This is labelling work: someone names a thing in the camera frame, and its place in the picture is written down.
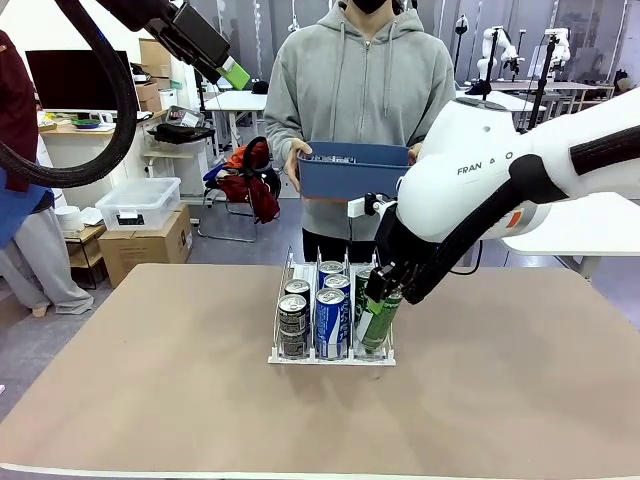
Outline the person right forearm gray sleeve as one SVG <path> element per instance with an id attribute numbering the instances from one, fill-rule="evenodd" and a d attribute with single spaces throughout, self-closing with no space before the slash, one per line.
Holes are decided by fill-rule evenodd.
<path id="1" fill-rule="evenodd" d="M 298 115 L 275 115 L 266 112 L 264 119 L 270 152 L 275 163 L 283 167 L 289 157 L 292 142 L 302 139 Z"/>

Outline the black studio lamp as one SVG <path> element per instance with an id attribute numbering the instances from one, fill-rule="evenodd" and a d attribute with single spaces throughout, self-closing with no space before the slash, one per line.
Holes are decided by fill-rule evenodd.
<path id="1" fill-rule="evenodd" d="M 462 36 L 468 31 L 468 28 L 469 28 L 469 22 L 468 22 L 467 16 L 465 14 L 462 14 L 457 19 L 457 21 L 455 23 L 455 28 L 454 28 L 454 33 L 456 35 L 456 49 L 455 49 L 455 56 L 454 56 L 454 71 L 457 71 L 459 55 L 460 55 L 460 48 L 461 48 L 461 39 L 462 39 Z"/>

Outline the blue plastic bin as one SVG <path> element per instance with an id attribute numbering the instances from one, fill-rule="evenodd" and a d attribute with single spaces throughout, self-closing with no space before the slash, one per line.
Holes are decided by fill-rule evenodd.
<path id="1" fill-rule="evenodd" d="M 404 146 L 310 142 L 312 153 L 298 155 L 300 193 L 309 199 L 351 201 L 367 193 L 388 197 L 409 169 Z"/>

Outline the tall cardboard box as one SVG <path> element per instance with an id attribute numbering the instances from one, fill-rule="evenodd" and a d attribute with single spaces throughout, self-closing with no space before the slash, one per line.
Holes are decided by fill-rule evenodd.
<path id="1" fill-rule="evenodd" d="M 158 41 L 140 39 L 140 65 L 151 77 L 171 77 L 171 54 Z"/>

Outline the small wooden rack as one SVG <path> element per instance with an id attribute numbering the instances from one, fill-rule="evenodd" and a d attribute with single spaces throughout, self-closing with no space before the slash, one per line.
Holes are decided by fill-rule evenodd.
<path id="1" fill-rule="evenodd" d="M 83 288 L 96 290 L 107 277 L 99 238 L 106 232 L 103 224 L 86 226 L 81 231 L 64 232 L 72 278 Z"/>

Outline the black office chair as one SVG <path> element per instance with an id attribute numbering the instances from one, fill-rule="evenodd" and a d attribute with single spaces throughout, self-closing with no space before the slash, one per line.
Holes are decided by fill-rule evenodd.
<path id="1" fill-rule="evenodd" d="M 255 137 L 238 147 L 228 159 L 206 173 L 203 182 L 202 215 L 197 226 L 197 234 L 201 238 L 254 243 L 258 238 L 257 226 L 268 224 L 280 216 L 282 181 L 273 166 L 264 136 Z M 251 236 L 223 236 L 206 231 L 204 214 L 216 203 L 221 203 L 229 216 L 249 219 Z"/>

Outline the clear plastic storage box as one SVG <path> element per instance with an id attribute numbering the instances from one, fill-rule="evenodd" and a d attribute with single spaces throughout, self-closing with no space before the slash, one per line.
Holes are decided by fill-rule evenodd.
<path id="1" fill-rule="evenodd" d="M 96 202 L 110 231 L 160 230 L 180 207 L 177 177 L 127 180 Z"/>

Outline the small cardboard box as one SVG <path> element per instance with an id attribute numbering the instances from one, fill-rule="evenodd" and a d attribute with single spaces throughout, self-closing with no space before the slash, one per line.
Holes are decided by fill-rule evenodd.
<path id="1" fill-rule="evenodd" d="M 137 83 L 135 88 L 141 111 L 158 112 L 162 109 L 156 82 Z"/>

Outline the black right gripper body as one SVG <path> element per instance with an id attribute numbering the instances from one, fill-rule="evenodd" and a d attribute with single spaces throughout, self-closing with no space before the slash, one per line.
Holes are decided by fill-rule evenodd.
<path id="1" fill-rule="evenodd" d="M 422 240 L 412 233 L 400 221 L 396 210 L 397 204 L 386 210 L 375 235 L 378 265 L 412 261 L 415 276 L 438 250 L 440 244 Z"/>

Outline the person in gray hoodie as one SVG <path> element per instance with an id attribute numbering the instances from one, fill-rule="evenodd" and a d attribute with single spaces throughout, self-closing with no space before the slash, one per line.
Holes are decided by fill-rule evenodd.
<path id="1" fill-rule="evenodd" d="M 420 143 L 418 128 L 426 113 L 441 111 L 454 96 L 448 49 L 425 32 L 415 11 L 399 10 L 394 0 L 344 0 L 284 41 L 264 114 L 297 114 L 301 140 L 308 145 L 409 149 Z M 349 201 L 301 198 L 306 261 L 371 259 L 377 218 L 350 219 Z"/>

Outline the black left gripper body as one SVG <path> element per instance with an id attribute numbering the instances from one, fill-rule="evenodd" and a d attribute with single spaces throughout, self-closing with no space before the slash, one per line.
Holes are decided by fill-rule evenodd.
<path id="1" fill-rule="evenodd" d="M 167 51 L 216 83 L 230 72 L 230 45 L 185 0 L 96 0 L 130 31 L 146 30 Z"/>

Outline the black bag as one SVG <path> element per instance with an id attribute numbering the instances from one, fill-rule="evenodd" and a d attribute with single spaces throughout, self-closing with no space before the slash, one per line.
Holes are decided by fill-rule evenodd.
<path id="1" fill-rule="evenodd" d="M 215 135 L 215 130 L 204 127 L 184 127 L 161 123 L 155 128 L 148 130 L 147 133 L 158 142 L 180 145 L 212 138 Z"/>

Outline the large white table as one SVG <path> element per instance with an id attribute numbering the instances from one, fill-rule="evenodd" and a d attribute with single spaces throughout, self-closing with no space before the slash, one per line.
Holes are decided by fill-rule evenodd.
<path id="1" fill-rule="evenodd" d="M 554 257 L 591 280 L 606 257 L 640 257 L 640 205 L 617 193 L 555 203 L 539 226 L 502 243 L 519 255 Z"/>

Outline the large cardboard box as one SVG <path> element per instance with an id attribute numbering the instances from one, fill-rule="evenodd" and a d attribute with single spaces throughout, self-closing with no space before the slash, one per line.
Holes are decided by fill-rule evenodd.
<path id="1" fill-rule="evenodd" d="M 113 288 L 139 264 L 183 264 L 193 247 L 188 205 L 181 204 L 160 230 L 107 231 L 98 245 Z"/>

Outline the white paper roll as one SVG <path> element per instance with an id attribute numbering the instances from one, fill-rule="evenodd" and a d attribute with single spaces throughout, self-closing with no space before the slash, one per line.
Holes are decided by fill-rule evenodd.
<path id="1" fill-rule="evenodd" d="M 56 207 L 55 216 L 63 232 L 80 232 L 85 228 L 81 210 L 76 206 Z"/>

